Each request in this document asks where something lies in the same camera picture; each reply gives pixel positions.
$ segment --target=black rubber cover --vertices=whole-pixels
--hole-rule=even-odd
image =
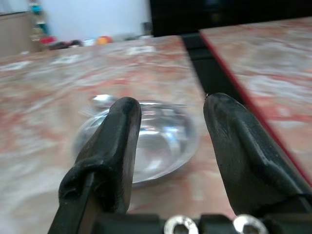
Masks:
[[[80,196],[86,175],[93,172],[92,187],[103,210],[126,213],[140,124],[138,101],[130,97],[116,101],[61,182],[59,199]]]
[[[243,105],[226,94],[206,98],[204,116],[222,180],[236,214],[311,212],[311,187]],[[297,207],[287,210],[287,201]]]

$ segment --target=white wall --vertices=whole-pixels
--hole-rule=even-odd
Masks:
[[[150,21],[148,0],[41,0],[48,26],[58,40],[141,35]]]

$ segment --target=pink marble surface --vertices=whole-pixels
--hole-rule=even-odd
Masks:
[[[204,29],[201,35],[312,185],[312,18]]]
[[[129,48],[138,46],[154,50],[133,55]],[[179,37],[163,37],[0,59],[0,233],[47,233],[59,183],[74,162],[74,136],[87,120],[79,112],[95,94],[186,104],[199,129],[191,161],[133,189],[130,213],[233,217],[197,77]]]

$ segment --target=table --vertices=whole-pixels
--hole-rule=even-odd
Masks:
[[[74,136],[87,120],[79,112],[95,94],[186,104],[201,136],[180,171],[133,189],[130,213],[233,217],[204,123],[204,94],[173,36],[0,59],[0,233],[47,233],[74,162]]]
[[[312,18],[200,33],[249,108],[312,185]]]

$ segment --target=orange object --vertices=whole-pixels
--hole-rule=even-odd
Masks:
[[[111,42],[113,42],[113,40],[108,36],[101,36],[97,39],[98,45],[103,45],[103,44],[107,44],[107,43],[111,43]]]

